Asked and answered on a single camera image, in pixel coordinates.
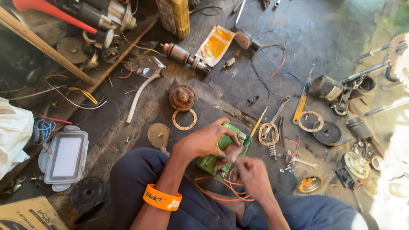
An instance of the yellow oil bottle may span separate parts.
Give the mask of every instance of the yellow oil bottle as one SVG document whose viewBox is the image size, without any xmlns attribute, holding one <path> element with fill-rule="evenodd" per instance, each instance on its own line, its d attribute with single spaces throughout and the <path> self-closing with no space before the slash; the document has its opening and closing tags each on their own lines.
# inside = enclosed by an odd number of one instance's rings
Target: yellow oil bottle
<svg viewBox="0 0 409 230">
<path fill-rule="evenodd" d="M 190 33 L 188 0 L 156 0 L 162 26 L 169 32 L 186 38 Z"/>
</svg>

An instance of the hand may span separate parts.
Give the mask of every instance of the hand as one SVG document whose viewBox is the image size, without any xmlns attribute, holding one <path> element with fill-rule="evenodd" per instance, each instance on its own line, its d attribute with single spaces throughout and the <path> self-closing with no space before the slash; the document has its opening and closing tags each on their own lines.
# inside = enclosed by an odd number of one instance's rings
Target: hand
<svg viewBox="0 0 409 230">
<path fill-rule="evenodd" d="M 227 160 L 218 160 L 214 165 L 213 170 L 217 172 L 228 164 L 235 163 L 238 155 L 241 153 L 241 151 L 243 151 L 243 148 L 243 145 L 237 146 L 233 143 L 229 144 L 225 149 L 223 149 L 223 152 L 226 154 Z"/>
<path fill-rule="evenodd" d="M 267 169 L 261 159 L 239 157 L 236 167 L 247 194 L 259 203 L 274 198 Z"/>
<path fill-rule="evenodd" d="M 173 146 L 172 154 L 181 154 L 189 161 L 196 157 L 207 156 L 216 156 L 226 161 L 225 153 L 218 146 L 220 136 L 226 134 L 236 146 L 240 146 L 241 143 L 233 130 L 222 126 L 224 122 L 229 123 L 230 121 L 227 118 L 219 118 L 212 124 L 182 138 Z"/>
</svg>

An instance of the cardboard box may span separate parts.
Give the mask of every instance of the cardboard box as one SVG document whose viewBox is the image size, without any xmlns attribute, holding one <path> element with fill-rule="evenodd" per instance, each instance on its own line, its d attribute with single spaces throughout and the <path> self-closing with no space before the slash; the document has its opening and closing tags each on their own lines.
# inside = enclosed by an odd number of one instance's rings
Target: cardboard box
<svg viewBox="0 0 409 230">
<path fill-rule="evenodd" d="M 68 230 L 45 196 L 0 206 L 0 229 Z"/>
</svg>

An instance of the green circuit board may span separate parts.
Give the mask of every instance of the green circuit board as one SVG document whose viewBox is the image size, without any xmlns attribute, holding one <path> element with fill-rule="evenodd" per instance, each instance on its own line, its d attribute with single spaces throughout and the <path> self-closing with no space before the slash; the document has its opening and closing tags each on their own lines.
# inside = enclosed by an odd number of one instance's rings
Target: green circuit board
<svg viewBox="0 0 409 230">
<path fill-rule="evenodd" d="M 229 129 L 232 129 L 236 134 L 240 134 L 243 137 L 245 137 L 244 140 L 240 140 L 240 142 L 243 144 L 244 148 L 241 151 L 241 153 L 239 154 L 239 156 L 244 156 L 247 153 L 249 144 L 251 143 L 251 141 L 253 140 L 252 137 L 245 135 L 243 132 L 241 132 L 238 128 L 232 126 L 229 123 L 223 123 L 222 124 L 224 127 L 227 127 Z M 221 150 L 223 150 L 224 148 L 226 148 L 229 144 L 232 143 L 232 140 L 230 139 L 229 136 L 226 135 L 222 135 L 219 138 L 218 141 L 218 146 Z M 212 176 L 216 177 L 219 180 L 222 180 L 222 176 L 220 176 L 220 172 L 215 172 L 213 170 L 214 165 L 217 162 L 217 157 L 214 156 L 210 156 L 210 157 L 205 157 L 205 158 L 201 158 L 200 160 L 198 160 L 197 164 L 198 166 L 205 170 L 206 172 L 210 173 Z M 224 168 L 221 169 L 221 171 L 228 173 L 230 171 L 231 168 L 231 164 L 228 164 L 227 166 L 225 166 Z"/>
</svg>

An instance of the orange wristband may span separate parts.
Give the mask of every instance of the orange wristband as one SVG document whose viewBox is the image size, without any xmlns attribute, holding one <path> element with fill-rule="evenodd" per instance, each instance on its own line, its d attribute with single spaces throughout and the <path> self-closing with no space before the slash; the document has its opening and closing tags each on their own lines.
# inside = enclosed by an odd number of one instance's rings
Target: orange wristband
<svg viewBox="0 0 409 230">
<path fill-rule="evenodd" d="M 155 184 L 149 184 L 144 193 L 144 201 L 157 208 L 176 211 L 179 208 L 182 195 L 171 196 L 154 189 Z"/>
</svg>

